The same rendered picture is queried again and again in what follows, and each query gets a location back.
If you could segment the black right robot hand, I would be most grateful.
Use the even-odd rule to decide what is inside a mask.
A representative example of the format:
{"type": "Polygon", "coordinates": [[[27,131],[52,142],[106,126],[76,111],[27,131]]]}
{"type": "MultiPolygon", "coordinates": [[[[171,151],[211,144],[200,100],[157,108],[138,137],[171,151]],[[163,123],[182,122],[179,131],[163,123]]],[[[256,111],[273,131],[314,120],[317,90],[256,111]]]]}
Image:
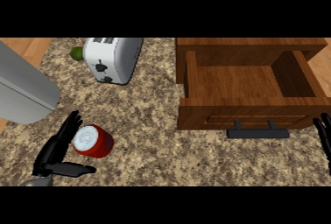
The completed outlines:
{"type": "Polygon", "coordinates": [[[318,130],[320,140],[329,161],[329,171],[331,175],[331,116],[329,113],[321,114],[321,119],[314,119],[314,125],[318,130]]]}

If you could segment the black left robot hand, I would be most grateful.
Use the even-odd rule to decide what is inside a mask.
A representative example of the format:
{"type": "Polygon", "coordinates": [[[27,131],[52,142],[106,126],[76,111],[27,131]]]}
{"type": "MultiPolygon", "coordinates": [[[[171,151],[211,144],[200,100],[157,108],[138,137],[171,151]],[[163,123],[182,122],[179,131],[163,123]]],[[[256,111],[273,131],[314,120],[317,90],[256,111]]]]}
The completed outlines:
{"type": "Polygon", "coordinates": [[[39,152],[35,162],[33,174],[48,177],[52,174],[78,178],[85,174],[95,173],[97,168],[89,165],[66,162],[64,158],[69,153],[69,145],[79,132],[83,123],[79,111],[73,111],[63,123],[58,133],[49,138],[39,152]]]}

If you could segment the red can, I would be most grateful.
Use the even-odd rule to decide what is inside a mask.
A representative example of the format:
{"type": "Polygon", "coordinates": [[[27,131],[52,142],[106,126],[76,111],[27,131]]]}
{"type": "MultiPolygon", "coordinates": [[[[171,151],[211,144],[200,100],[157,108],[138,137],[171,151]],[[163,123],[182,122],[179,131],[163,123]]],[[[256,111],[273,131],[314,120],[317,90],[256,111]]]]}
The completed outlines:
{"type": "Polygon", "coordinates": [[[114,147],[113,135],[97,124],[91,124],[78,131],[73,147],[80,155],[104,158],[114,147]]]}

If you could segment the wooden drawer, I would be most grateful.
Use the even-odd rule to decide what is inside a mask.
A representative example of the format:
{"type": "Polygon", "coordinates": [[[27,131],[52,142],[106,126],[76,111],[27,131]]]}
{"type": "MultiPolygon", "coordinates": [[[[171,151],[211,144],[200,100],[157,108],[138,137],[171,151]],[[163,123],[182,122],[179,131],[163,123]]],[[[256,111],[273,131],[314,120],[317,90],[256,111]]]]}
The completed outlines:
{"type": "Polygon", "coordinates": [[[271,66],[202,66],[187,52],[181,130],[227,130],[242,125],[301,130],[324,113],[331,97],[318,83],[302,52],[283,52],[271,66]]]}

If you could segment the large grey appliance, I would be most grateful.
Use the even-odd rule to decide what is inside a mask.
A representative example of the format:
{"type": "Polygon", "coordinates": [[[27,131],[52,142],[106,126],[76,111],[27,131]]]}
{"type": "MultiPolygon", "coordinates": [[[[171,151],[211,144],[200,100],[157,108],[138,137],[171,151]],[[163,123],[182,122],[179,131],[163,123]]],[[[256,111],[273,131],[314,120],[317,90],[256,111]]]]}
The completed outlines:
{"type": "Polygon", "coordinates": [[[36,123],[58,102],[58,84],[0,40],[0,117],[15,123],[36,123]]]}

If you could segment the green round fruit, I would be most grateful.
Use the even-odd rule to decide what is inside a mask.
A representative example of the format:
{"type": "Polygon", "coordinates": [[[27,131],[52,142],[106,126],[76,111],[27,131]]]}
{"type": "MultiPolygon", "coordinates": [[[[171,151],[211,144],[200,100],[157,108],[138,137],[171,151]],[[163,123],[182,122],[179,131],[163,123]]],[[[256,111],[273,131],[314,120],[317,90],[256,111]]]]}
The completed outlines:
{"type": "Polygon", "coordinates": [[[82,46],[78,46],[73,48],[73,50],[70,52],[70,56],[72,56],[73,60],[76,60],[76,61],[82,61],[85,59],[82,46]]]}

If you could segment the white toaster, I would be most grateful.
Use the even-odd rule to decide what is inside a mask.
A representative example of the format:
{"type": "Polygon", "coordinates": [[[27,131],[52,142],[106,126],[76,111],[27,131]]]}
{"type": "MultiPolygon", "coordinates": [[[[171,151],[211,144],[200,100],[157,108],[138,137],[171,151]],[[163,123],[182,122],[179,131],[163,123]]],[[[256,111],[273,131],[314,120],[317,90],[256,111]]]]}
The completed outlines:
{"type": "Polygon", "coordinates": [[[89,38],[83,57],[100,82],[128,85],[134,75],[144,38],[89,38]]]}

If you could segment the wooden cabinet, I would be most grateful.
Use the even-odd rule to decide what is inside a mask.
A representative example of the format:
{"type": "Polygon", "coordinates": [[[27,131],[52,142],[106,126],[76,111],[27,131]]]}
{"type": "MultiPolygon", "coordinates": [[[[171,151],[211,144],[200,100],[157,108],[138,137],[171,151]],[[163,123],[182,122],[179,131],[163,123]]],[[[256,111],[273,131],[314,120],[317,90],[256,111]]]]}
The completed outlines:
{"type": "Polygon", "coordinates": [[[187,52],[200,66],[271,66],[286,51],[311,60],[327,47],[324,38],[177,38],[177,83],[184,83],[187,52]]]}

